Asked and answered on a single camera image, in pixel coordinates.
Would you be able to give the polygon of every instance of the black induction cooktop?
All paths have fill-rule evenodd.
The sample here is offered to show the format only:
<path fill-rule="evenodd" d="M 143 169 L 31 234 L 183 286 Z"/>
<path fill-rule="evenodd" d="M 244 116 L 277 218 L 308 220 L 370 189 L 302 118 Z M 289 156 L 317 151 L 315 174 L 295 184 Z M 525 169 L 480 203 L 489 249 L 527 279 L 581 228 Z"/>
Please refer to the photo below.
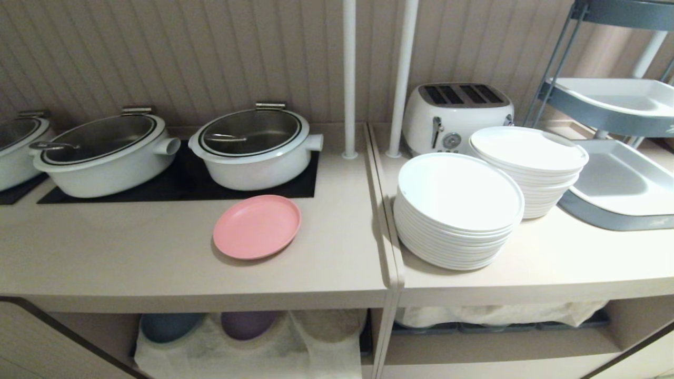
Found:
<path fill-rule="evenodd" d="M 309 166 L 293 180 L 260 191 L 237 191 L 222 187 L 208 174 L 206 164 L 183 141 L 175 161 L 164 172 L 137 187 L 100 198 L 80 199 L 68 196 L 58 187 L 38 204 L 74 204 L 101 202 L 170 202 L 186 200 L 238 200 L 258 195 L 287 198 L 312 198 L 316 186 L 319 152 L 311 152 Z"/>
<path fill-rule="evenodd" d="M 42 183 L 46 178 L 47 174 L 41 173 L 29 181 L 25 181 L 19 185 L 13 186 L 12 188 L 7 188 L 4 191 L 0 191 L 0 205 L 11 205 L 16 203 L 20 198 L 23 198 L 28 194 L 28 192 L 31 192 L 33 188 L 37 187 L 38 184 Z"/>

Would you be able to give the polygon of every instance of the stack of white plates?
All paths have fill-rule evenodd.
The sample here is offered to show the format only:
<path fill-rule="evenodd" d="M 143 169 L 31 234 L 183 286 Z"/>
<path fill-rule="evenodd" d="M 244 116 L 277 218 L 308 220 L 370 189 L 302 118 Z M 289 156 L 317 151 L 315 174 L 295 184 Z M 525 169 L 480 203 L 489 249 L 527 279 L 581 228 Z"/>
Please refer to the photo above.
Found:
<path fill-rule="evenodd" d="M 525 127 L 480 129 L 470 137 L 473 156 L 505 171 L 524 193 L 524 218 L 546 215 L 580 174 L 589 155 L 556 134 Z"/>
<path fill-rule="evenodd" d="M 471 156 L 420 155 L 398 176 L 398 236 L 412 253 L 436 266 L 474 270 L 488 265 L 523 213 L 517 183 Z"/>

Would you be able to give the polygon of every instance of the pink plate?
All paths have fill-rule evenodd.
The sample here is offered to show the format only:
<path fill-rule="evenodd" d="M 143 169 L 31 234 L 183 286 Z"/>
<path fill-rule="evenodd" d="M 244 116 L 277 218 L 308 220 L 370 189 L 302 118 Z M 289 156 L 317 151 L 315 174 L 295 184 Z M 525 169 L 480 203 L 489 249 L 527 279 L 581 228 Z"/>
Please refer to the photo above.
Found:
<path fill-rule="evenodd" d="M 302 214 L 293 201 L 276 195 L 256 196 L 222 214 L 213 241 L 232 258 L 264 258 L 286 247 L 301 223 Z"/>

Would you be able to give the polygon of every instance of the pot lid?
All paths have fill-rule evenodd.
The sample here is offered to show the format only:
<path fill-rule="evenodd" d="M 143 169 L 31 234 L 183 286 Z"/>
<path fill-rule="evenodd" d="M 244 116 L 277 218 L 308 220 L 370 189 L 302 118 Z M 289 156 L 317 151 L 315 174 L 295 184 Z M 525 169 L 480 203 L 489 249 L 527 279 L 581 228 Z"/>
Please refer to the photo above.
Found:
<path fill-rule="evenodd" d="M 242 111 L 213 120 L 202 130 L 199 144 L 220 156 L 263 154 L 293 141 L 301 126 L 300 120 L 287 111 Z"/>
<path fill-rule="evenodd" d="M 9 148 L 33 134 L 40 121 L 37 119 L 17 119 L 0 124 L 0 151 Z"/>
<path fill-rule="evenodd" d="M 52 165 L 72 165 L 129 148 L 151 134 L 156 126 L 157 122 L 145 115 L 109 117 L 80 125 L 37 148 L 45 150 L 42 157 Z"/>

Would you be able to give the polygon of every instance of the white pot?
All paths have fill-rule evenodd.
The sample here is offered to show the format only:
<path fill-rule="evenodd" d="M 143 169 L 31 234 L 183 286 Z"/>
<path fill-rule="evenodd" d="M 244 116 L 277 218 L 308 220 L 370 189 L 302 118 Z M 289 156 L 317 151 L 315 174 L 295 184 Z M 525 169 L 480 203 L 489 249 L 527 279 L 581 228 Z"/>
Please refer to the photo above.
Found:
<path fill-rule="evenodd" d="M 28 145 L 35 141 L 45 141 L 54 138 L 48 119 L 33 118 L 11 121 L 1 127 L 11 127 L 15 122 L 33 122 L 35 126 L 29 134 L 0 150 L 0 191 L 28 181 L 41 172 L 33 167 Z"/>
<path fill-rule="evenodd" d="M 129 116 L 109 117 L 81 125 L 61 134 L 52 142 L 59 143 L 59 138 L 80 128 L 80 132 L 86 133 L 88 125 L 124 117 Z M 52 161 L 46 156 L 47 152 L 33 150 L 33 164 L 38 170 L 48 173 L 63 192 L 77 198 L 116 194 L 142 184 L 160 174 L 173 162 L 175 153 L 180 148 L 180 140 L 169 137 L 164 120 L 157 116 L 130 117 L 148 117 L 154 127 L 128 146 L 100 157 L 67 164 Z"/>
<path fill-rule="evenodd" d="M 302 116 L 282 110 L 264 111 L 281 112 L 282 117 L 294 117 L 297 120 L 297 131 L 279 146 L 263 146 L 257 152 L 244 154 L 228 154 L 209 148 L 204 137 L 210 127 L 227 117 L 238 117 L 252 112 L 259 111 L 242 111 L 215 119 L 189 139 L 190 149 L 204 160 L 211 178 L 217 184 L 232 190 L 264 190 L 286 183 L 307 168 L 311 160 L 311 151 L 320 151 L 323 148 L 322 134 L 310 136 L 309 124 Z"/>

